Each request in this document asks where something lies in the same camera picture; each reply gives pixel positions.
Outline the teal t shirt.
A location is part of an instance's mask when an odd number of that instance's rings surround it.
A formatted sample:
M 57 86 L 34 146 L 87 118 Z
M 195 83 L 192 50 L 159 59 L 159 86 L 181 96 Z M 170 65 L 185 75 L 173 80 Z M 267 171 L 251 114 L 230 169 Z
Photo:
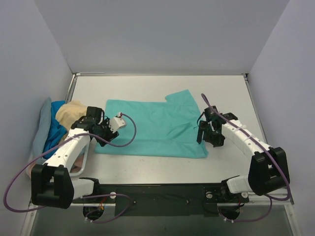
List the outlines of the teal t shirt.
M 208 151 L 197 139 L 199 107 L 189 90 L 167 95 L 164 102 L 108 100 L 105 114 L 122 112 L 133 119 L 113 140 L 115 147 L 96 145 L 110 155 L 205 158 Z

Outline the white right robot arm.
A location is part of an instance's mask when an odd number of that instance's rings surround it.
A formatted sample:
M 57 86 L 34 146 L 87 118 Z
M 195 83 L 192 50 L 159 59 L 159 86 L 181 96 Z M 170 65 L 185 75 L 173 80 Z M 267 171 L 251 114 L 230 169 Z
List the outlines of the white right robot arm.
M 229 139 L 246 157 L 251 159 L 249 173 L 224 180 L 220 197 L 233 200 L 237 194 L 253 192 L 266 196 L 270 192 L 289 187 L 290 178 L 285 151 L 272 147 L 255 137 L 232 113 L 222 114 L 216 107 L 208 107 L 202 112 L 205 120 L 198 119 L 196 141 L 222 147 Z

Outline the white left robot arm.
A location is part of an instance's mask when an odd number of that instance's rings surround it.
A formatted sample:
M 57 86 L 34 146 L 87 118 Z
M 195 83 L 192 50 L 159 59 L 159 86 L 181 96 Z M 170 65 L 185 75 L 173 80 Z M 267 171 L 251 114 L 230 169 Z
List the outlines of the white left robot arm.
M 70 171 L 81 151 L 97 139 L 100 145 L 118 137 L 118 130 L 125 125 L 122 113 L 113 118 L 105 117 L 98 107 L 88 107 L 86 115 L 75 121 L 64 144 L 42 165 L 31 170 L 31 202 L 44 207 L 67 209 L 72 201 L 85 197 L 95 203 L 101 198 L 101 190 L 95 186 L 96 179 L 72 180 Z

